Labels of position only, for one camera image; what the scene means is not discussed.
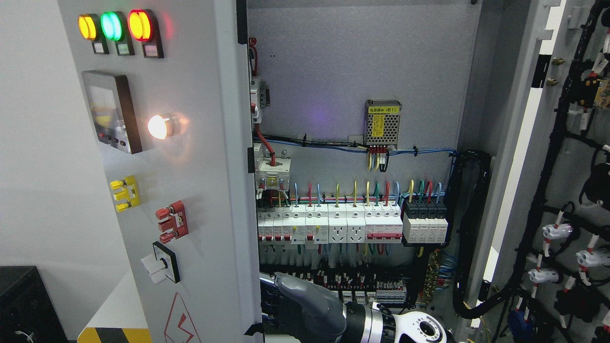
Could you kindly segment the dark grey robot hand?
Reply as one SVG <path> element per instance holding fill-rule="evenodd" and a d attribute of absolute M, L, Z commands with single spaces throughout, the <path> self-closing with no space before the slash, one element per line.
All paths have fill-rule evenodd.
<path fill-rule="evenodd" d="M 332 291 L 285 273 L 260 273 L 265 329 L 303 343 L 335 343 L 347 328 L 345 306 Z"/>

